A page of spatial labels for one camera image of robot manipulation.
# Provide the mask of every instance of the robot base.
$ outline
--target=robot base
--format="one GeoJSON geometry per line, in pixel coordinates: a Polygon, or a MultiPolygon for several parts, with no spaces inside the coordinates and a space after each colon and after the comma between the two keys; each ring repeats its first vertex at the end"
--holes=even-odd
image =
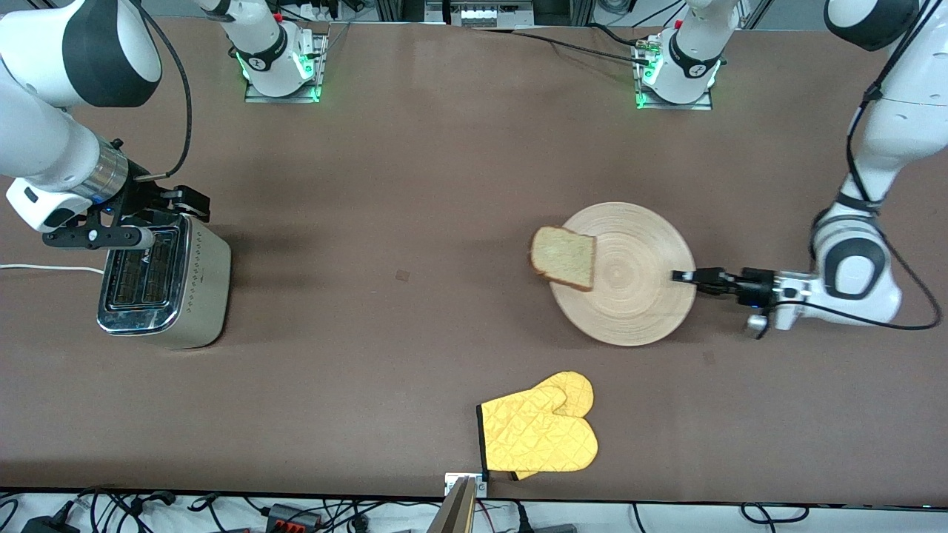
{"type": "MultiPolygon", "coordinates": [[[[658,39],[658,35],[649,35],[644,41],[651,45],[655,44],[658,39]]],[[[637,46],[632,46],[631,49],[633,58],[650,61],[648,66],[642,64],[632,65],[632,77],[635,79],[635,107],[638,109],[681,109],[684,111],[711,111],[712,102],[710,89],[704,91],[704,94],[701,98],[691,103],[671,103],[669,101],[663,100],[662,97],[655,94],[655,91],[643,83],[643,80],[655,75],[655,65],[658,64],[659,59],[661,59],[659,57],[661,53],[660,46],[656,44],[655,47],[649,49],[641,49],[637,46]]]]}
{"type": "Polygon", "coordinates": [[[309,29],[302,31],[302,50],[304,55],[312,55],[313,59],[300,60],[300,69],[313,73],[313,77],[300,86],[299,89],[283,97],[268,97],[250,84],[249,77],[244,72],[246,90],[244,101],[249,103],[317,103],[322,95],[322,78],[326,70],[326,51],[329,44],[327,35],[313,35],[309,29]]]}

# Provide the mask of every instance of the yellow oven mitt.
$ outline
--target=yellow oven mitt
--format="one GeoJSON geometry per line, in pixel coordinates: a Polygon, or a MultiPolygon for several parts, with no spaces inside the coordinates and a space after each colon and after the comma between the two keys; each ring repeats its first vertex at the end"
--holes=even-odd
{"type": "Polygon", "coordinates": [[[510,471],[523,479],[538,471],[584,469],[599,450],[582,418],[592,406],[593,386],[576,372],[479,405],[484,470],[510,471]]]}

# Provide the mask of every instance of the bread crust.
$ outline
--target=bread crust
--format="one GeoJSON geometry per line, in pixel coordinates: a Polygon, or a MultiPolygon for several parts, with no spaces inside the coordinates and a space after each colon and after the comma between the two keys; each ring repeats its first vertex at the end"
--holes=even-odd
{"type": "MultiPolygon", "coordinates": [[[[564,230],[564,231],[568,231],[569,233],[572,233],[573,235],[581,235],[581,233],[577,233],[573,230],[570,230],[569,228],[563,228],[562,226],[542,226],[538,228],[536,231],[534,231],[533,236],[530,237],[530,253],[528,254],[530,256],[530,268],[533,269],[535,274],[537,274],[540,278],[542,278],[543,280],[547,282],[558,284],[558,285],[566,285],[567,287],[574,288],[580,292],[592,292],[594,284],[595,284],[594,277],[592,279],[593,281],[592,286],[577,285],[577,284],[572,284],[570,282],[565,282],[562,280],[551,278],[549,274],[537,268],[537,265],[534,264],[534,261],[533,261],[533,249],[534,249],[534,243],[537,240],[537,235],[539,234],[539,231],[542,230],[543,228],[552,228],[554,230],[564,230]]],[[[592,272],[593,273],[595,273],[595,250],[596,250],[595,247],[596,247],[596,239],[595,237],[592,237],[592,272]]]]}

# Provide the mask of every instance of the table surface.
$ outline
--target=table surface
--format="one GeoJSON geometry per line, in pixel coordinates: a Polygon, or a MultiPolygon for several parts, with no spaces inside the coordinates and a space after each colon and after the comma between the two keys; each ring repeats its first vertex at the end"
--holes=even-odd
{"type": "MultiPolygon", "coordinates": [[[[802,321],[753,341],[747,309],[699,297],[665,340],[619,348],[572,327],[527,265],[537,227],[628,201],[677,227],[700,266],[806,268],[881,56],[827,33],[741,32],[714,111],[647,111],[611,60],[356,25],[321,103],[262,105],[243,103],[220,28],[162,24],[194,95],[174,183],[212,198],[233,248],[225,332],[185,352],[109,338],[96,276],[4,272],[0,485],[438,495],[445,472],[480,467],[476,404],[576,370],[595,389],[598,457],[493,496],[948,505],[948,328],[802,321]]],[[[183,129],[165,65],[143,108],[77,111],[153,171],[183,129]]],[[[946,163],[906,169],[883,217],[942,299],[946,163]]],[[[10,208],[0,223],[4,263],[103,260],[45,248],[10,208]]],[[[899,320],[927,320],[897,277],[899,320]]]]}

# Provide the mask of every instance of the round wooden board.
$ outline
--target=round wooden board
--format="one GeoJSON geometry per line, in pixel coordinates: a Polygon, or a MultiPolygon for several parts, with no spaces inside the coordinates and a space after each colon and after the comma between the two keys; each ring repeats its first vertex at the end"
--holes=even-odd
{"type": "Polygon", "coordinates": [[[671,271],[694,270],[695,262],[667,220],[641,206],[609,202],[578,212],[563,228],[596,238],[591,292],[550,283],[576,327],[609,344],[641,346],[682,323],[695,287],[672,282],[671,271]]]}

